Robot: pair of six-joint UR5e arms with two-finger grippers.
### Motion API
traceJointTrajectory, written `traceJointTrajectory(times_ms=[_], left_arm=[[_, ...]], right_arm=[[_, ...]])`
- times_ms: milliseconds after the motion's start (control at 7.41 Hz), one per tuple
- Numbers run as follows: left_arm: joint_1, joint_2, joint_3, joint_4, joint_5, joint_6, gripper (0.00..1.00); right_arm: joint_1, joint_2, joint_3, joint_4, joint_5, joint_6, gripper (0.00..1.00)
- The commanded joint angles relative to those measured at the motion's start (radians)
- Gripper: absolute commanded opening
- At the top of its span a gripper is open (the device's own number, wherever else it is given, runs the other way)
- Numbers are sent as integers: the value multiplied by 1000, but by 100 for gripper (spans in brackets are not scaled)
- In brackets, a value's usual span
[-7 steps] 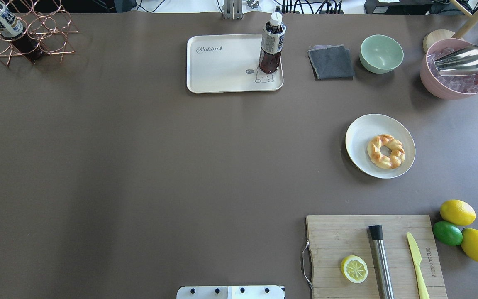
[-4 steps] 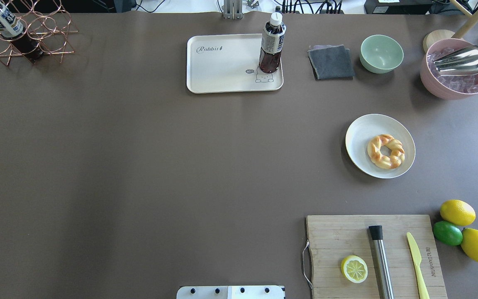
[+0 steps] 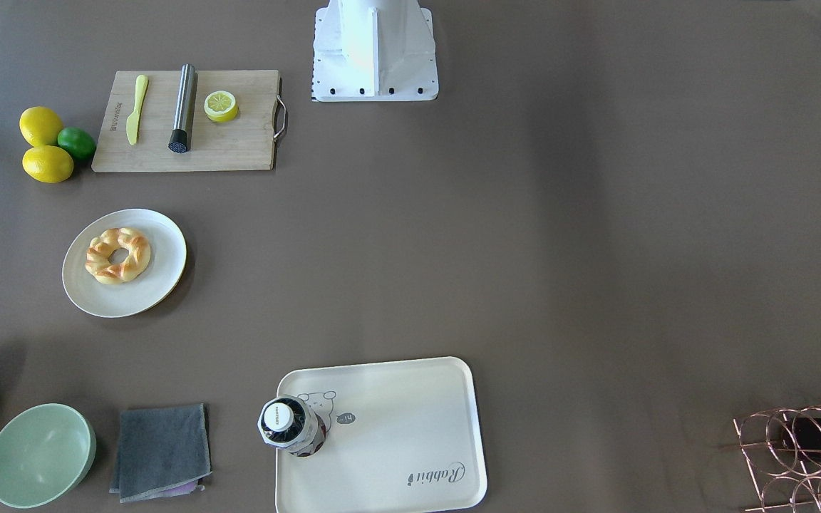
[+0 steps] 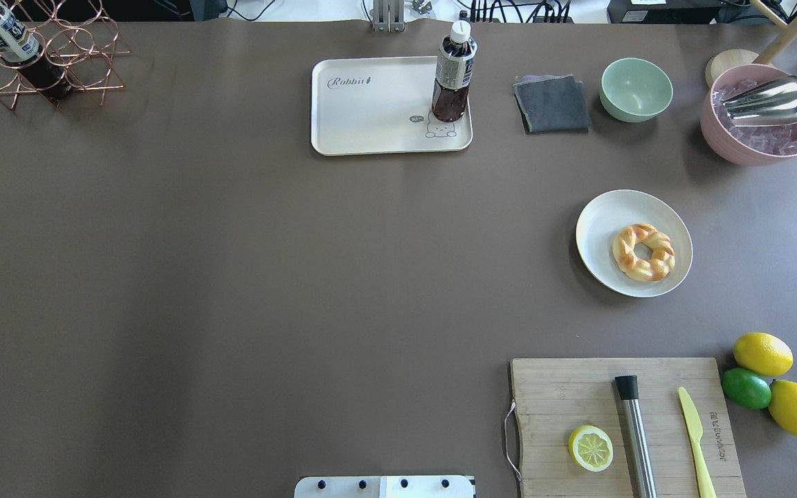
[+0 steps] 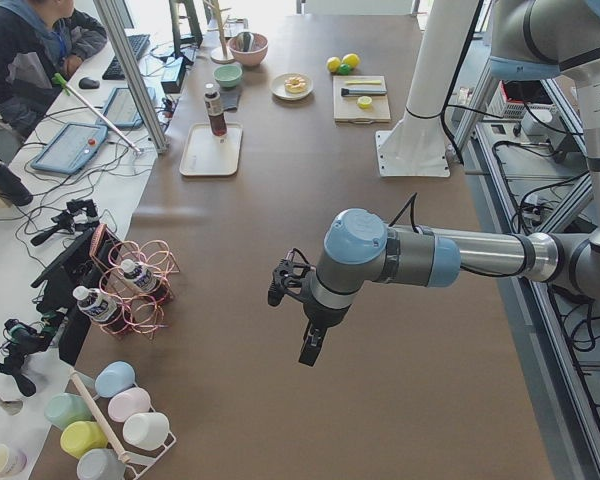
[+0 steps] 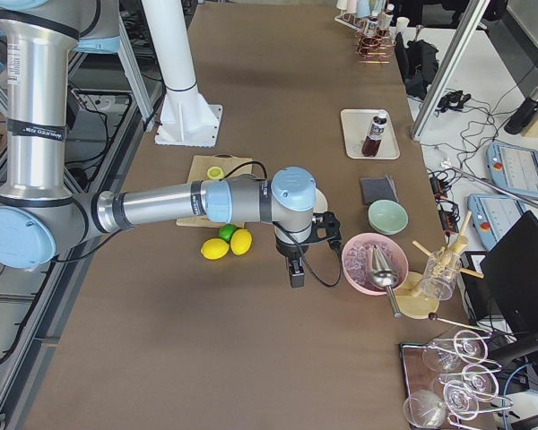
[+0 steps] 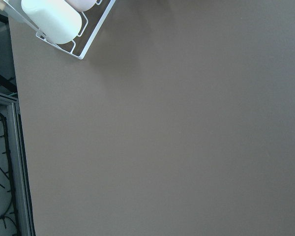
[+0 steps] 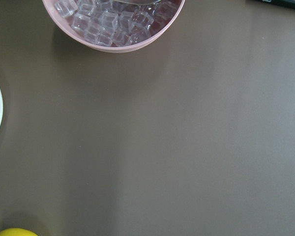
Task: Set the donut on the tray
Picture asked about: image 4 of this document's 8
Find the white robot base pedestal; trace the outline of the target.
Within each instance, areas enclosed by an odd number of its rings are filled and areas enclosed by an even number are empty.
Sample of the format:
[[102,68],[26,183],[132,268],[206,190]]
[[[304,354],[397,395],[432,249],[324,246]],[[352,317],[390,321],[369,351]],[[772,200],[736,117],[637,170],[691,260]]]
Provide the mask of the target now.
[[459,474],[306,477],[294,497],[475,497],[475,478]]

